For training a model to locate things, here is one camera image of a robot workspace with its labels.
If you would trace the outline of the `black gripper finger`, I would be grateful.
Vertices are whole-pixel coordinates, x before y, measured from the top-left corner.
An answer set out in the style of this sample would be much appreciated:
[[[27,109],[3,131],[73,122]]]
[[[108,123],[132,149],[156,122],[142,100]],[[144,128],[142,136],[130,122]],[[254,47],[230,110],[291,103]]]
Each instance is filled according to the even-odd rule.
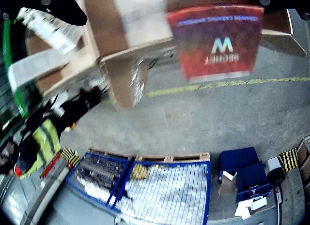
[[[310,0],[250,0],[264,8],[264,13],[294,9],[301,19],[310,20]]]
[[[84,26],[87,16],[75,0],[0,0],[4,20],[16,19],[21,8],[35,9],[75,26]]]

